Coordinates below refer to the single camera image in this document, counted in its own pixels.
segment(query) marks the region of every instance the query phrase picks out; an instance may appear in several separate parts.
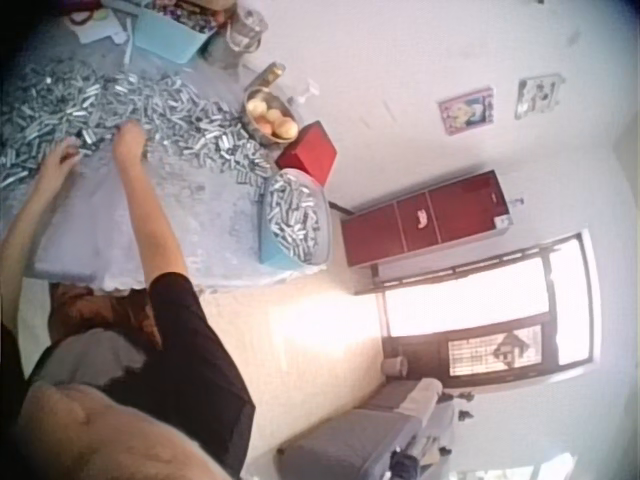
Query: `sofa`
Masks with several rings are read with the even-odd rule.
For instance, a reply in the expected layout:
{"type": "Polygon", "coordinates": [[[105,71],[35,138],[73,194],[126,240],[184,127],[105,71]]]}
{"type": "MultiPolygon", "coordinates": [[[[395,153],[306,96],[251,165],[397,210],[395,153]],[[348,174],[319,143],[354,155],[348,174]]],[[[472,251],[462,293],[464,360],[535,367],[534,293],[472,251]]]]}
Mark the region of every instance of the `sofa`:
{"type": "MultiPolygon", "coordinates": [[[[455,407],[452,402],[438,405],[441,393],[442,384],[435,379],[386,383],[364,404],[283,446],[281,478],[382,480],[388,477],[394,450],[408,451],[418,444],[450,449],[455,407]]],[[[420,480],[447,478],[447,460],[423,467],[420,480]]]]}

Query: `table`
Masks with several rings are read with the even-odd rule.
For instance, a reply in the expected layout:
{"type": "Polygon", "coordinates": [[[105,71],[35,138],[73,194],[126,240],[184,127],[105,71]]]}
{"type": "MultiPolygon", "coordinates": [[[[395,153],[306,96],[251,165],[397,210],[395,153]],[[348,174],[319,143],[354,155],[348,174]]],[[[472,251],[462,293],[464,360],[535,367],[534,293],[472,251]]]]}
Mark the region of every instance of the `table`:
{"type": "MultiPolygon", "coordinates": [[[[81,45],[57,20],[35,35],[20,62],[71,56],[110,73],[123,68],[125,50],[125,45],[116,45],[110,38],[81,45]]],[[[241,104],[238,81],[199,58],[182,66],[134,47],[128,70],[143,75],[179,74],[204,97],[233,108],[241,104]]],[[[39,235],[28,276],[103,291],[144,287],[126,199],[110,149],[110,143],[103,145],[77,167],[47,228],[39,235]]],[[[253,188],[236,183],[235,172],[198,169],[177,158],[152,159],[148,171],[196,286],[220,290],[269,285],[303,273],[259,263],[261,205],[253,199],[253,188]]],[[[28,188],[23,185],[0,194],[0,232],[6,231],[28,188]]]]}

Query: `wall decoration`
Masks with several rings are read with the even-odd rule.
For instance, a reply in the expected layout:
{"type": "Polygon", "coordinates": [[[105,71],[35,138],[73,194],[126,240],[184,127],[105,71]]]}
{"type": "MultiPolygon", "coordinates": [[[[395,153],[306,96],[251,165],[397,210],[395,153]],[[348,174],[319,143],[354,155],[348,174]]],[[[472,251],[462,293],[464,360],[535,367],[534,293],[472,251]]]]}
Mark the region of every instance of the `wall decoration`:
{"type": "Polygon", "coordinates": [[[565,79],[560,74],[529,77],[520,80],[516,120],[522,120],[532,113],[553,110],[558,103],[558,92],[565,79]]]}
{"type": "Polygon", "coordinates": [[[438,103],[447,135],[493,123],[493,88],[486,87],[438,103]]]}

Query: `white wall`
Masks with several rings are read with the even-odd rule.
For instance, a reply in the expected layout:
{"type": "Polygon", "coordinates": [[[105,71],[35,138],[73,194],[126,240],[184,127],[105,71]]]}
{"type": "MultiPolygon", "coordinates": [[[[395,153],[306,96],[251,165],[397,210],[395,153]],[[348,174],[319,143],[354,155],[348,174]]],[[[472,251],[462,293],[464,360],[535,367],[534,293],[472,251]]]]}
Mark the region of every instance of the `white wall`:
{"type": "Polygon", "coordinates": [[[496,165],[508,196],[523,196],[515,225],[502,237],[382,268],[385,276],[423,272],[534,245],[588,228],[602,301],[599,368],[554,384],[480,395],[476,418],[459,424],[453,467],[531,465],[570,451],[598,477],[630,432],[618,431],[629,392],[637,388],[636,210],[631,190],[610,150],[496,165]]]}
{"type": "Polygon", "coordinates": [[[249,61],[320,85],[306,112],[337,146],[327,193],[347,208],[522,152],[611,145],[637,108],[636,30],[616,0],[251,3],[270,29],[249,61]],[[519,79],[555,72],[567,79],[556,111],[514,120],[519,79]],[[447,137],[436,102],[485,85],[496,124],[447,137]]]}
{"type": "Polygon", "coordinates": [[[636,206],[640,208],[638,204],[638,114],[629,122],[627,128],[624,129],[622,135],[616,140],[613,150],[616,154],[616,158],[620,162],[624,176],[631,186],[631,190],[636,199],[636,206]]]}

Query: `door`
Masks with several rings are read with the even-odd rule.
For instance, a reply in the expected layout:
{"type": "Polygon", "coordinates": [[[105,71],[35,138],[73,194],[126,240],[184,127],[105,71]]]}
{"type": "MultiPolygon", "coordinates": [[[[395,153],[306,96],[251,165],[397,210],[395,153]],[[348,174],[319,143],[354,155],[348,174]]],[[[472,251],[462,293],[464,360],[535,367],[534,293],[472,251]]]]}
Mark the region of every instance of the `door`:
{"type": "Polygon", "coordinates": [[[373,263],[404,253],[395,204],[385,205],[342,221],[347,263],[373,263]]]}
{"type": "Polygon", "coordinates": [[[443,243],[493,231],[509,214],[494,171],[430,190],[429,198],[443,243]]]}
{"type": "Polygon", "coordinates": [[[408,252],[440,243],[437,225],[426,192],[399,200],[396,205],[408,252]]]}

